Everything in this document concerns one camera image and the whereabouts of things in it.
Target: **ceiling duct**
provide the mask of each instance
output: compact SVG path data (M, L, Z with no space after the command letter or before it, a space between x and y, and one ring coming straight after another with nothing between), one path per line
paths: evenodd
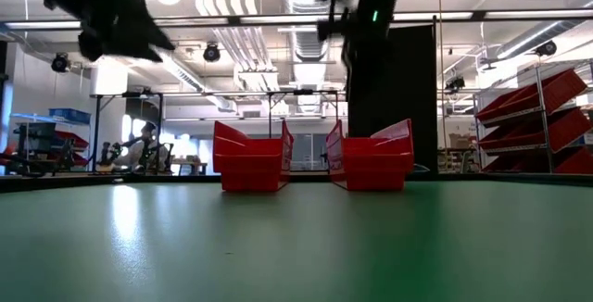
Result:
M284 0L286 9L291 14L327 13L330 5L317 0ZM292 55L295 64L293 73L299 88L307 85L319 89L325 78L326 65L314 62L326 61L328 43L320 43L317 32L293 31L291 35ZM299 112L316 113L320 111L318 96L299 96Z
M592 0L579 0L569 7L586 8L590 6L593 6ZM453 63L452 66L445 69L445 78L448 80L451 77L456 76L456 74L463 73L468 69L477 69L480 65L518 57L549 42L553 38L574 29L584 22L583 19L557 20L554 22L545 21L498 47L476 46L466 53L467 56L461 57Z
M579 0L570 8L587 8L593 6L592 0ZM555 22L542 22L537 24L534 28L525 31L510 42L499 47L496 53L498 60L517 57L525 52L531 51L536 47L549 42L552 38L555 38L571 29L574 29L578 25L584 23L584 19L577 20L558 20Z
M206 86L204 80L185 67L181 61L163 53L160 53L159 55L163 59L164 68L173 76L175 76L177 80L187 83L199 93L211 91ZM234 101L214 95L208 95L206 98L208 101L210 101L210 103L214 104L219 109L219 112L237 111L237 104Z

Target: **metal shelving rack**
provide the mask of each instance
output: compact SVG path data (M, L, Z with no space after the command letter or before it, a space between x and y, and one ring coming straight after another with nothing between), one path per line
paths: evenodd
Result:
M72 127L87 127L89 130L88 137L87 137L87 142L89 144L89 147L85 148L84 150L77 150L77 148L74 148L74 149L75 149L75 151L78 151L80 153L87 152L87 154L89 154L91 152L91 150L90 150L91 123L81 123L81 122L76 122L76 121L71 121L71 120L65 120L60 117L50 117L50 116L42 116L42 115L37 115L37 114L26 114L26 113L12 113L10 115L10 118L26 120L24 123L25 123L25 127L26 127L25 151L26 151L27 155L29 155L29 152L30 152L30 148L29 148L29 123L30 123L30 120L32 120L32 122L39 122L39 121L51 122L51 123L55 123L56 125L68 126L70 132L72 131Z
M549 139L549 127L548 127L548 114L546 112L546 103L544 97L544 90L542 87L542 81L547 79L550 76L556 75L568 69L574 69L576 73L579 73L579 69L587 68L593 74L593 58L586 59L586 60L572 60L572 61L559 61L559 62L550 62L550 63L536 63L530 67L525 69L521 69L517 71L516 75L510 76L505 79L498 80L494 82L490 87L485 88L484 90L478 92L477 94L473 95L473 111L475 117L475 124L476 124L476 140L477 140L477 155L480 165L480 170L485 167L485 156L483 154L502 154L502 153L510 153L510 152L524 152L524 151L531 151L531 150L546 150L547 158L548 158L548 166L549 166L549 173L554 171L554 157L553 151L550 147L550 139ZM513 88L505 88L505 85L508 85L511 80L517 79L517 87ZM517 90L518 88L526 87L536 83L537 88L537 95L539 97L539 106L538 107L531 107L525 110L513 112L511 114L493 118L491 120L480 121L476 115L479 111L485 108L490 102L484 104L483 98L485 95L490 95L493 98L492 100L496 99L502 94L509 93L511 91ZM587 84L586 90L581 94L586 94L593 92L593 87L591 84ZM563 110L567 107L574 107L574 100L564 104L562 107L553 111L553 113ZM523 145L523 146L511 146L506 148L500 149L489 149L485 150L480 147L481 139L484 139L486 135L486 128L494 127L501 123L504 120L512 120L512 119L519 119L529 115L535 115L536 113L541 114L542 126L545 135L545 143L543 144L536 144L536 145Z

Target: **pipe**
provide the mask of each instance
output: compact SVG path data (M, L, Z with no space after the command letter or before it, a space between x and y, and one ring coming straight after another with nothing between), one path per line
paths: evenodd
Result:
M593 6L593 0L579 0L575 7L587 8ZM551 39L584 23L584 19L557 20L555 22L541 22L532 29L518 35L508 43L499 47L496 53L498 59L517 57L528 52Z
M241 0L231 0L231 7L233 8L234 14L235 15L245 15L245 12L243 11L243 6L241 5ZM265 61L263 60L263 57L261 56L261 53L258 50L258 46L257 44L254 44L255 42L255 38L253 36L253 32L250 30L250 28L243 28L239 33L242 33L245 38L247 38L247 40L249 41L249 43L251 44L251 50L249 50L249 48L247 48L247 53L249 54L249 59L253 59L251 53L249 51L252 51L253 54L255 55L256 59L258 60L258 66L256 67L256 69L260 69L260 68L264 68L265 67Z
M247 8L247 14L249 14L249 15L257 15L258 14L258 9L256 8L255 0L245 0L245 6ZM253 35L256 40L255 43L256 43L257 47L254 46L254 48L257 48L260 51L263 61L265 63L266 69L272 70L273 65L271 63L270 54L268 53L268 47L267 47L266 42L263 38L263 32L261 31L261 28L250 28L250 30L253 32Z
M231 13L229 12L229 8L226 6L226 0L216 0L216 8L219 10L219 12L221 13L221 15L223 16L230 16ZM230 37L228 37L230 40L234 41L238 47L239 47L239 56L246 61L246 63L249 65L249 68L252 70L256 70L256 63L253 61L253 59L251 58L251 56L249 55L249 51L247 49L247 46L245 44L245 40L243 40L241 38L241 35L239 34L238 30L236 28L231 28L228 29L228 32L230 33Z
M200 15L212 15L217 16L219 15L217 8L214 6L214 0L202 0L203 2L200 3L200 0L196 0L196 9ZM233 59L233 61L241 67L243 71L249 69L249 65L241 59L239 56L238 47L233 43L232 39L228 39L228 32L226 29L212 29L212 32L222 43L222 45L226 48L227 52Z

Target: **green tabletop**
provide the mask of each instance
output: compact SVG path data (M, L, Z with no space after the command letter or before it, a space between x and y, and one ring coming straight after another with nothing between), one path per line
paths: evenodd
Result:
M593 190L129 184L0 195L0 301L591 301Z

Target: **security camera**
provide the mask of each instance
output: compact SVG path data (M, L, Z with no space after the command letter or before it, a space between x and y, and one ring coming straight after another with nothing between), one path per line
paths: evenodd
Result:
M58 73L66 73L70 71L70 61L68 60L68 53L57 53L52 61L52 70Z
M536 48L535 53L539 57L543 57L543 56L549 57L549 56L553 56L557 50L558 50L558 46L556 46L556 44L554 42L549 41L545 44L542 44L538 48Z
M204 59L207 62L216 62L221 58L221 51L219 51L219 45L216 43L208 43L206 50L204 51Z

